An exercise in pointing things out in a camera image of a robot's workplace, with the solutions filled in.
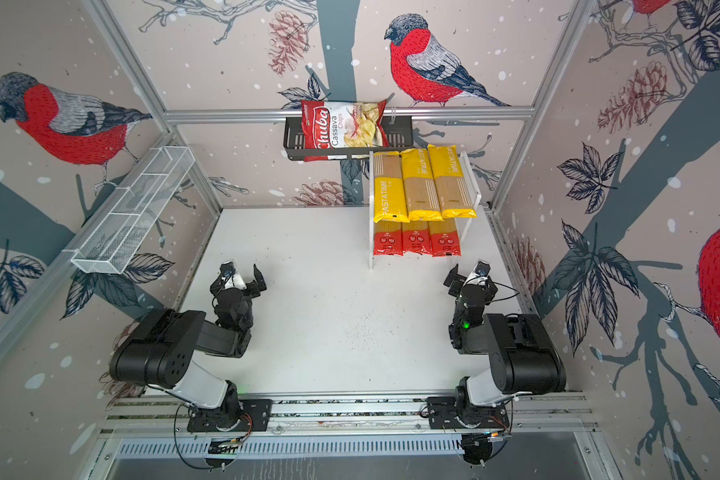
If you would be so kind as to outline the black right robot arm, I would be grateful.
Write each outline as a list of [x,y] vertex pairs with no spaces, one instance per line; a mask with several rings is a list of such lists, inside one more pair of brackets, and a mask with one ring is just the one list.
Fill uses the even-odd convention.
[[563,362],[539,316],[485,311],[498,293],[489,264],[477,262],[468,275],[453,267],[444,286],[455,299],[448,326],[452,347],[488,361],[484,372],[463,378],[456,387],[455,408],[461,419],[474,422],[520,395],[565,390]]

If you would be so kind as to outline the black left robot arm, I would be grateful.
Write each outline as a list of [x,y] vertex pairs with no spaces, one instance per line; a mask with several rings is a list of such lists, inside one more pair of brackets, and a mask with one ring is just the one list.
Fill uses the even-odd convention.
[[119,382],[160,389],[205,413],[236,421],[242,407],[237,387],[201,367],[199,351],[222,358],[241,358],[252,338],[253,300],[267,290],[263,273],[243,279],[233,261],[219,267],[209,287],[215,321],[200,310],[164,309],[148,313],[115,350],[109,375]]

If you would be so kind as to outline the red spaghetti pack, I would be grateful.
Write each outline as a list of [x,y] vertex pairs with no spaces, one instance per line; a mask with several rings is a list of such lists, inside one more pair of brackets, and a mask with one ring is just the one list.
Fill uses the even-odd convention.
[[393,221],[379,221],[373,225],[373,255],[402,256],[402,224]]
[[402,248],[404,253],[432,255],[432,241],[429,223],[411,221],[402,224]]
[[460,238],[454,218],[428,223],[433,257],[461,255]]

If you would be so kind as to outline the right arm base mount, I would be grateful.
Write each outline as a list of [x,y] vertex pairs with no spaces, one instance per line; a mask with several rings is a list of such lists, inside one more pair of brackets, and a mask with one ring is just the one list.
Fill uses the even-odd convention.
[[503,406],[475,406],[465,398],[430,396],[422,410],[433,430],[494,429],[509,430],[510,421]]

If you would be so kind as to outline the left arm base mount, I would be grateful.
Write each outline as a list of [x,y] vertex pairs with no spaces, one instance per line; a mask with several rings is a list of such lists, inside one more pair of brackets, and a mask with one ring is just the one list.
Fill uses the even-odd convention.
[[215,409],[191,407],[187,431],[190,433],[264,432],[268,428],[273,402],[254,398],[225,400]]

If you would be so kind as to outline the yellow spaghetti pack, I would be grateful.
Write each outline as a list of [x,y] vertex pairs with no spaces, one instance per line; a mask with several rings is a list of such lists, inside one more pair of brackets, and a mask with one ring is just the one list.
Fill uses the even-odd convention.
[[408,218],[412,222],[443,220],[428,152],[408,149],[401,153],[402,177]]
[[442,217],[476,218],[456,147],[428,145],[427,152]]
[[408,223],[401,156],[377,152],[373,156],[374,222]]

